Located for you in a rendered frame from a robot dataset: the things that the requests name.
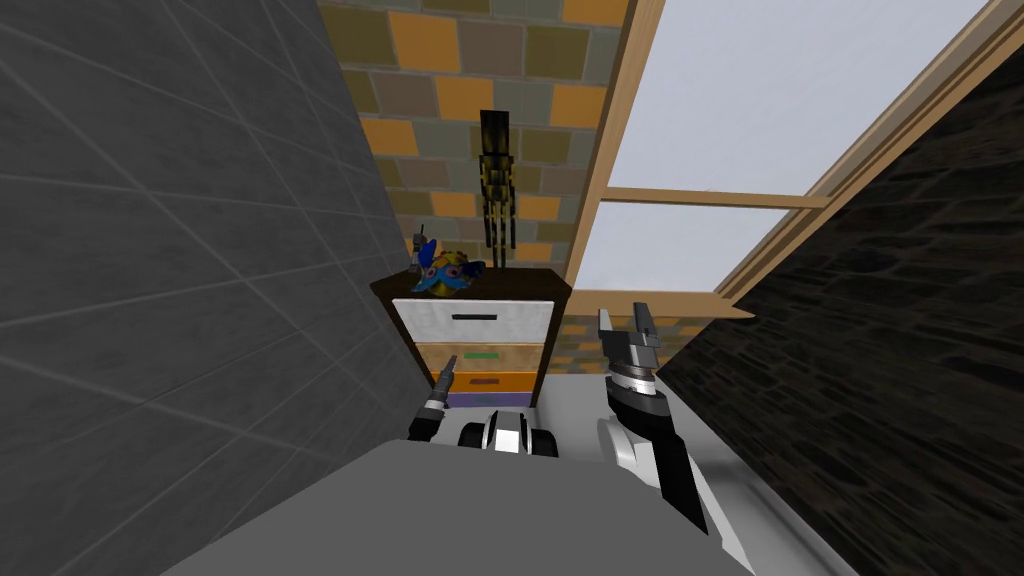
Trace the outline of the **dark brown drawer cabinet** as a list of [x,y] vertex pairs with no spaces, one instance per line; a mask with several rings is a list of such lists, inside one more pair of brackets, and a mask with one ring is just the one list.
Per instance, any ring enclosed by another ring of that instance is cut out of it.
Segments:
[[439,374],[432,374],[421,359],[416,344],[406,330],[393,301],[396,299],[467,299],[467,300],[544,300],[552,301],[554,310],[551,317],[547,339],[543,344],[542,360],[537,371],[538,377],[534,388],[531,406],[537,404],[542,383],[553,354],[555,340],[561,325],[563,313],[571,295],[571,287],[553,270],[547,268],[509,268],[506,270],[489,269],[483,276],[475,280],[468,288],[457,292],[453,297],[440,298],[429,293],[413,293],[411,289],[419,277],[411,272],[400,272],[377,280],[370,286],[372,292],[381,301],[383,308],[397,328],[406,345],[411,352],[419,369],[426,376],[429,385],[435,385]]

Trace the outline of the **tan drawer front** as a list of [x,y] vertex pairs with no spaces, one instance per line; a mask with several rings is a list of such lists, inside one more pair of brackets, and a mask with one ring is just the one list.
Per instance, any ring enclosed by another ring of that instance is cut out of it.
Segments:
[[[540,343],[417,343],[417,351],[426,368],[439,374],[449,359],[457,355],[457,372],[537,372],[542,360]],[[462,357],[467,352],[500,352],[500,359],[470,360]]]

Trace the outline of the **black and yellow tall ornament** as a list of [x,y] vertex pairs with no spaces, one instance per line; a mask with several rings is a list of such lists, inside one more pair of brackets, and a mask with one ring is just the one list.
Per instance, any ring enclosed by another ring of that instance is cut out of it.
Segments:
[[509,119],[507,111],[480,111],[479,171],[485,244],[499,270],[506,269],[507,252],[516,247],[516,192]]

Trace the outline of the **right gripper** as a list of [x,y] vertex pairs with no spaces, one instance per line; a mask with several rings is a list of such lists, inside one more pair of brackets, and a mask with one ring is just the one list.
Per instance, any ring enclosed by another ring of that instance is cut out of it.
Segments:
[[648,371],[659,369],[662,341],[657,327],[651,325],[651,314],[646,303],[633,303],[633,320],[636,331],[615,330],[609,312],[606,308],[598,311],[598,337],[604,357],[617,365]]

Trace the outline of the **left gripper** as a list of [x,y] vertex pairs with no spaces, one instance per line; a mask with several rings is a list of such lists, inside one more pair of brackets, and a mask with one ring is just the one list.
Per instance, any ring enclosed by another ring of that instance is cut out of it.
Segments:
[[450,389],[454,382],[455,377],[455,366],[458,357],[453,355],[443,370],[439,373],[436,378],[436,383],[431,393],[432,401],[446,401],[449,398]]

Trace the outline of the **wooden framed window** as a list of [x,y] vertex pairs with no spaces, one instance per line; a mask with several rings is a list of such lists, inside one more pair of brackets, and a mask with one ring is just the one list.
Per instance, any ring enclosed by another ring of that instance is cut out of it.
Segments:
[[1024,0],[636,0],[566,313],[739,299],[1024,46]]

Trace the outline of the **purple drawer front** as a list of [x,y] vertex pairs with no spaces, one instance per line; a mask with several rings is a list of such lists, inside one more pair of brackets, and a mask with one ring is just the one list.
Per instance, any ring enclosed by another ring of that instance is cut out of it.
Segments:
[[531,406],[532,396],[531,392],[452,393],[447,396],[447,405],[451,408],[528,408]]

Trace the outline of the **blue and yellow toy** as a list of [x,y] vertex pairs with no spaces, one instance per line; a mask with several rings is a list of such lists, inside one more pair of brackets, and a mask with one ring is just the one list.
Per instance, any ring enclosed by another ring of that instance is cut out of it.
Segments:
[[440,298],[453,297],[468,288],[487,268],[484,261],[470,260],[464,252],[438,250],[436,239],[423,244],[416,261],[420,278],[411,291]]

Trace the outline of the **white drawer front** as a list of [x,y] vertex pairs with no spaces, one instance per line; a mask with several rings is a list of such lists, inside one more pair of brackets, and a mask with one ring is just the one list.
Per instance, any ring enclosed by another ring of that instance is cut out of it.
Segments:
[[[544,343],[554,310],[544,300],[396,299],[417,343]],[[497,321],[455,321],[451,315],[497,314]]]

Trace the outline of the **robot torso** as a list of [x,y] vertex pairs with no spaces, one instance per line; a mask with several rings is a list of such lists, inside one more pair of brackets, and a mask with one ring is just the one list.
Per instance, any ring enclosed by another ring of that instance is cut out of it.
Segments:
[[392,440],[162,576],[753,576],[610,463]]

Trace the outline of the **orange drawer front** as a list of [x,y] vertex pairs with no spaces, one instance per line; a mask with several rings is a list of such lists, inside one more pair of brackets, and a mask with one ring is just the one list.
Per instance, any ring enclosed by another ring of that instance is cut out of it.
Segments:
[[532,393],[538,373],[512,372],[457,372],[449,389],[451,394]]

